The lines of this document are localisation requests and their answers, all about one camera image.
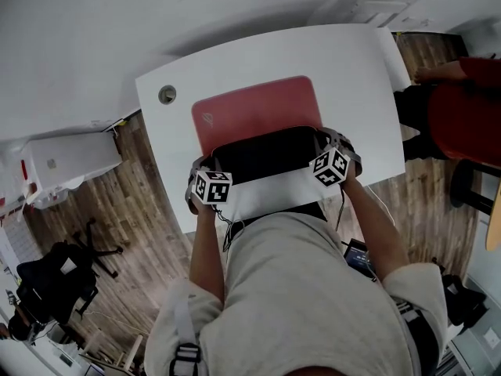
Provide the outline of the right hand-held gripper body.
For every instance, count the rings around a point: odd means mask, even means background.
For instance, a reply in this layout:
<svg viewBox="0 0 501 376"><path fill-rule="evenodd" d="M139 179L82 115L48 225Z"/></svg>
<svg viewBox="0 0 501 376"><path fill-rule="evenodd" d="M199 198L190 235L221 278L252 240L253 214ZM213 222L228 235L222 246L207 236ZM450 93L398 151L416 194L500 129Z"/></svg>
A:
<svg viewBox="0 0 501 376"><path fill-rule="evenodd" d="M355 175L362 174L362 159L351 141L331 128L319 128L314 133L316 157L309 162L312 174L323 186L331 187L346 180L351 163Z"/></svg>

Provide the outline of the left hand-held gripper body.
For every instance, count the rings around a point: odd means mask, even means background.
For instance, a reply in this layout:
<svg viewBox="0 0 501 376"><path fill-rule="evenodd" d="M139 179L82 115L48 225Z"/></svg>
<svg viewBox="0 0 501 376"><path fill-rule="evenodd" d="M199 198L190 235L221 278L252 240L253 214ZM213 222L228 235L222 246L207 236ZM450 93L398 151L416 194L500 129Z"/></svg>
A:
<svg viewBox="0 0 501 376"><path fill-rule="evenodd" d="M193 197L205 205L226 204L231 186L232 174L222 171L216 158L207 156L196 159L189 173L185 193L189 210L198 212Z"/></svg>

